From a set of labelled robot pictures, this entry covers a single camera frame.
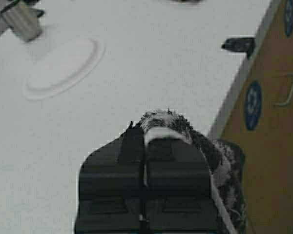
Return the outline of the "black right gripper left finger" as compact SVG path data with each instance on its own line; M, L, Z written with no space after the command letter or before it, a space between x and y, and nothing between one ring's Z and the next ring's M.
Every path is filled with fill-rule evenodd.
M79 172L76 234L131 234L141 228L144 139L130 125L92 152Z

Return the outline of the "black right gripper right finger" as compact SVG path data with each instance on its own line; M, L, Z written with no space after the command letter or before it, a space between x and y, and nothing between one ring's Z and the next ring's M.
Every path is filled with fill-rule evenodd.
M203 154L180 139L154 139L146 152L146 217L155 234L215 234L217 209Z

